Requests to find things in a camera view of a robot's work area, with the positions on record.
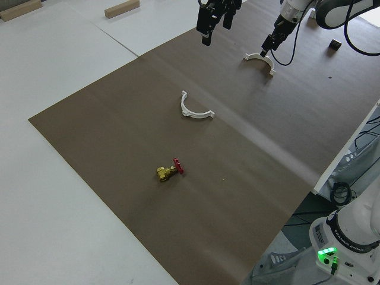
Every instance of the brown mat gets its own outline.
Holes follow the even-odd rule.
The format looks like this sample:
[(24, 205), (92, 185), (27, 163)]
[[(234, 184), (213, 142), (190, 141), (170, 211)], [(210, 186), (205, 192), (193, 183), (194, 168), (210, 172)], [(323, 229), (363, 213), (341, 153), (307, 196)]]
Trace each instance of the brown mat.
[[(256, 2), (211, 47), (189, 31), (30, 119), (179, 284), (239, 284), (378, 99), (379, 59), (329, 55), (341, 31), (312, 22), (273, 79), (242, 61), (278, 15)], [(216, 118), (184, 118), (182, 90)], [(160, 183), (172, 157), (185, 175)]]

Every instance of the wooden strip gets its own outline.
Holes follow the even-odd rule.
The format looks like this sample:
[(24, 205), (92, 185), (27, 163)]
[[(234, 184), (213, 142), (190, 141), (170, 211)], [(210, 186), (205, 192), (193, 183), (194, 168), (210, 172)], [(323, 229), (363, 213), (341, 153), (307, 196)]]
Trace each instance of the wooden strip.
[(108, 8), (104, 11), (106, 17), (111, 19), (115, 16), (128, 12), (130, 10), (140, 7), (140, 0), (129, 0), (114, 7)]
[(14, 18), (17, 18), (21, 15), (24, 15), (26, 13), (32, 12), (41, 7), (42, 7), (41, 0), (30, 0), (28, 2), (22, 3), (20, 5), (17, 5), (15, 7), (12, 7), (5, 11), (0, 12), (0, 18), (2, 18), (3, 21), (6, 22)]

